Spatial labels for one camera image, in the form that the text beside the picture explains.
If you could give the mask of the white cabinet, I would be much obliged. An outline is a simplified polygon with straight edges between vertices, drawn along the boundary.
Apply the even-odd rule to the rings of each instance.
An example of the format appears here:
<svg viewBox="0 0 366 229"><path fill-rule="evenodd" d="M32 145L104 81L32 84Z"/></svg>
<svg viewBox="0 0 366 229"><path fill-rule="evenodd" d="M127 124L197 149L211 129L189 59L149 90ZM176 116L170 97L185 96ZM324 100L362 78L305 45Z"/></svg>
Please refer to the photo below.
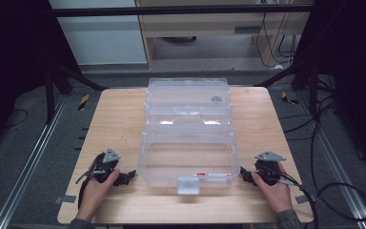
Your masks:
<svg viewBox="0 0 366 229"><path fill-rule="evenodd" d="M49 0L54 10L135 7L134 0ZM81 66L146 64L137 16L58 17Z"/></svg>

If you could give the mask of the black horizontal bar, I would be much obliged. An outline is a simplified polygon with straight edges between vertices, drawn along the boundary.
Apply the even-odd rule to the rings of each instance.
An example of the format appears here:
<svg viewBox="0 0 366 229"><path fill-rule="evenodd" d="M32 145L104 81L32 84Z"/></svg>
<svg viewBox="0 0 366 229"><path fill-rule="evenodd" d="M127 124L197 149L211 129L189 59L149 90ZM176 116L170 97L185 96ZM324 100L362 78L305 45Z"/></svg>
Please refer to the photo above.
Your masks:
<svg viewBox="0 0 366 229"><path fill-rule="evenodd" d="M256 12L304 12L312 11L314 4L285 5L210 5L134 8L54 9L49 14L56 17L127 16L127 15L174 15Z"/></svg>

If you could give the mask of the aluminium floor rail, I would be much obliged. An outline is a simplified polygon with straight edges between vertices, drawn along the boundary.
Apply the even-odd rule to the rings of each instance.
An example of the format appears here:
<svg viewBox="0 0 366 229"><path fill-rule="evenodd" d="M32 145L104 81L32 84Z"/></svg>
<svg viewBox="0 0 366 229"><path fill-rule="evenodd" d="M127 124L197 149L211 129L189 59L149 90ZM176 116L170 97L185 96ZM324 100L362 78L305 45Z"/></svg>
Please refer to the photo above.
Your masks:
<svg viewBox="0 0 366 229"><path fill-rule="evenodd" d="M312 178L315 181L313 153L315 151L315 145L317 145L318 149L325 157L335 181L338 183L338 188L340 189L340 192L344 197L358 228L366 229L366 198L362 195L362 192L358 191L355 187L351 177L336 155L335 148L330 143L330 140L324 132L320 122L321 116L336 106L334 101L330 97L326 97L318 101L317 116L313 116L309 110L309 96L304 93L296 93L296 96L299 98L299 103L306 115L312 120L310 123L313 128L311 143Z"/></svg>
<svg viewBox="0 0 366 229"><path fill-rule="evenodd" d="M10 220L30 183L31 177L40 161L41 156L45 152L52 133L60 119L61 114L64 111L67 100L68 97L66 95L59 96L58 103L54 107L53 117L44 126L44 129L35 143L21 174L16 180L7 200L5 201L5 204L0 210L0 229L8 228Z"/></svg>

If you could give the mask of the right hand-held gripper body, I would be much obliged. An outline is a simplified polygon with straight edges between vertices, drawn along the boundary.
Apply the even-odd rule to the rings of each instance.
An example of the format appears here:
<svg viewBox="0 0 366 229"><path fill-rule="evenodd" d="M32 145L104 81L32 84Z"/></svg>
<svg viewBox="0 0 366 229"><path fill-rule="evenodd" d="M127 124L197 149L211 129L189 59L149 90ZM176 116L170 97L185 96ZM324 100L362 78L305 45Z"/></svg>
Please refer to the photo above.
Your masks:
<svg viewBox="0 0 366 229"><path fill-rule="evenodd" d="M280 180L278 162L285 161L286 157L271 151L266 151L262 154L256 155L254 158L256 159L256 172L262 180L270 186L277 184Z"/></svg>

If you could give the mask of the clear plastic storage box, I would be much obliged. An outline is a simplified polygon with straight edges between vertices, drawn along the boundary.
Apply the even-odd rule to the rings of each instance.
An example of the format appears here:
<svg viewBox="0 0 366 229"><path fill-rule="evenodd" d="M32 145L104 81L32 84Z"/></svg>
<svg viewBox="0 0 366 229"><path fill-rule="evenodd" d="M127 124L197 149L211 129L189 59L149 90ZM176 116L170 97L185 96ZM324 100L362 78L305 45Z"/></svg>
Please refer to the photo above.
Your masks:
<svg viewBox="0 0 366 229"><path fill-rule="evenodd" d="M151 187L179 195L229 187L240 171L224 78L153 78L144 103L137 172Z"/></svg>

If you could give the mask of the person's left hand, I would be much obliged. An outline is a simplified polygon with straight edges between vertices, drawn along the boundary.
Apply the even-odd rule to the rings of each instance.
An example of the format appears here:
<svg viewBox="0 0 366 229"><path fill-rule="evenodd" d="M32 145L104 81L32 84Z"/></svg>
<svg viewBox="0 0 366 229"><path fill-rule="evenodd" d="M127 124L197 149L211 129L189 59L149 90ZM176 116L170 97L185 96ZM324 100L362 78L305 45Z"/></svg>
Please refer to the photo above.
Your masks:
<svg viewBox="0 0 366 229"><path fill-rule="evenodd" d="M98 182L95 178L91 178L88 181L82 197L82 203L75 216L77 219L82 219L87 222L92 221L96 211L113 187L113 183L119 177L119 173L120 171L115 169L102 183Z"/></svg>

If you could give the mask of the black metal stand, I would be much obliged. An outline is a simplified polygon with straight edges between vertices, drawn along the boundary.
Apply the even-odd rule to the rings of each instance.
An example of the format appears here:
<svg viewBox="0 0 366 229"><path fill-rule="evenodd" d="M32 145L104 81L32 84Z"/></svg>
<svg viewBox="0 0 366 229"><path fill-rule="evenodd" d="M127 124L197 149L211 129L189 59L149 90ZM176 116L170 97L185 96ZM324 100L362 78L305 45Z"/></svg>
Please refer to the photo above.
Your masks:
<svg viewBox="0 0 366 229"><path fill-rule="evenodd" d="M96 91L104 91L106 87L100 86L86 77L81 73L71 70L57 61L50 61L49 66L45 72L45 90L46 90L46 104L47 104L47 121L49 124L53 121L55 108L54 108L54 93L53 87L56 86L61 94L71 94L72 85L68 78L77 80L78 82L88 86L89 88Z"/></svg>
<svg viewBox="0 0 366 229"><path fill-rule="evenodd" d="M309 86L309 110L313 116L317 116L318 111L318 67L314 62L296 61L292 66L275 74L273 77L255 84L256 87L268 88L282 78L293 74L295 77L291 83L293 90L298 91L306 85Z"/></svg>

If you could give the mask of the light wooden desk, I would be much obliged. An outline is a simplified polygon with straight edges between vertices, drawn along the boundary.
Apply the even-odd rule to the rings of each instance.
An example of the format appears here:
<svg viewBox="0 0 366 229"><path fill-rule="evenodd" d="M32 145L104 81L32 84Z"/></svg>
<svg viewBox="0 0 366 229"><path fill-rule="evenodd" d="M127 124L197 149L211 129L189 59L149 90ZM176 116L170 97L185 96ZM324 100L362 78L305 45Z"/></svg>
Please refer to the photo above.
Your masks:
<svg viewBox="0 0 366 229"><path fill-rule="evenodd" d="M310 4L315 0L134 0L138 7L284 5ZM278 61L275 53L285 35L301 35L309 18L303 12L251 12L214 14L141 15L145 40L160 37L250 35L262 62L270 66Z"/></svg>

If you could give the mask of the dark curtain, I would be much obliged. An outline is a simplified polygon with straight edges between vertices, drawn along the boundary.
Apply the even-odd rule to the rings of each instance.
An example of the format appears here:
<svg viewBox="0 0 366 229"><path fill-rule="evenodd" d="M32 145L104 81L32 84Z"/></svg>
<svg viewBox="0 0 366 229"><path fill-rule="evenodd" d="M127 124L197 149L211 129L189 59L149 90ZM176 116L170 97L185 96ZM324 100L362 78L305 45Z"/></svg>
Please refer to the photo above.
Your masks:
<svg viewBox="0 0 366 229"><path fill-rule="evenodd" d="M60 65L80 72L58 20L43 13L50 9L49 0L0 0L0 129L16 98L45 84L49 63L32 45L34 33Z"/></svg>
<svg viewBox="0 0 366 229"><path fill-rule="evenodd" d="M295 59L335 78L335 94L366 156L366 0L314 0Z"/></svg>

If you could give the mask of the person's right hand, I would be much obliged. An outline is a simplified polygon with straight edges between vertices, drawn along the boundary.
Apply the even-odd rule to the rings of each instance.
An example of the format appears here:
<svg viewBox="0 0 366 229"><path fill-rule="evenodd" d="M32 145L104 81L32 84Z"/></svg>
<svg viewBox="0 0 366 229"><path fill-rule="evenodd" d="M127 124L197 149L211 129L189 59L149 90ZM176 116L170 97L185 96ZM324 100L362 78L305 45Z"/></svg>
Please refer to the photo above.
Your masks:
<svg viewBox="0 0 366 229"><path fill-rule="evenodd" d="M252 173L255 184L264 195L272 210L279 214L293 209L290 188L282 183L270 186L265 183L261 176Z"/></svg>

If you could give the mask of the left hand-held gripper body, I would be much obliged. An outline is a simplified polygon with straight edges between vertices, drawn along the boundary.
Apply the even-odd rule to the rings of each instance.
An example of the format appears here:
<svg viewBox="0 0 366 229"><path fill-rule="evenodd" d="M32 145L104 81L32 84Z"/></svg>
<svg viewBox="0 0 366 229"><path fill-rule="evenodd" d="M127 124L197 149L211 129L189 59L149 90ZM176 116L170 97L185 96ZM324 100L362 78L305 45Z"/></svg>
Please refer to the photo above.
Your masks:
<svg viewBox="0 0 366 229"><path fill-rule="evenodd" d="M112 173L121 156L112 148L108 148L106 152L99 154L92 162L90 171L98 182L103 183Z"/></svg>

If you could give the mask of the yellow black striped floor tape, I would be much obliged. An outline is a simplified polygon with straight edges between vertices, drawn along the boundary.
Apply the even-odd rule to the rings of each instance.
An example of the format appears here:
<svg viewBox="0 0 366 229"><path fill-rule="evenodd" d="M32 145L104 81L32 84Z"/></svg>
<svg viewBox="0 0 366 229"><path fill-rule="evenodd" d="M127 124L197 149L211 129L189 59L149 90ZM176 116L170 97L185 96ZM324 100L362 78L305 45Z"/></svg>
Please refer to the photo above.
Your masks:
<svg viewBox="0 0 366 229"><path fill-rule="evenodd" d="M77 111L83 111L87 101L89 100L90 95L89 94L84 94L80 100L80 103L78 105Z"/></svg>
<svg viewBox="0 0 366 229"><path fill-rule="evenodd" d="M281 92L281 99L282 99L282 101L287 102L289 104L293 104L293 105L299 104L298 100L290 99L285 92Z"/></svg>

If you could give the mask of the grey tape piece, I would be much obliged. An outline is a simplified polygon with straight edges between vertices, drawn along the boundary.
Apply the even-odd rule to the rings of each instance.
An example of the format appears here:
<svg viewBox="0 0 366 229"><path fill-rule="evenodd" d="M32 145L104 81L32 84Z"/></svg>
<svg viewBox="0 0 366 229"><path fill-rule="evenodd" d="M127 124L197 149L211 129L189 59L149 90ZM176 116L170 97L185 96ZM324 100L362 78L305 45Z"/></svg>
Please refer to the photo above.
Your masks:
<svg viewBox="0 0 366 229"><path fill-rule="evenodd" d="M61 204L63 202L74 203L75 200L76 200L76 196L64 195L64 196L56 197L54 202L57 204Z"/></svg>
<svg viewBox="0 0 366 229"><path fill-rule="evenodd" d="M298 204L310 202L310 201L316 202L316 197L315 197L315 195L311 195L311 196L303 195L303 196L296 197L295 200Z"/></svg>

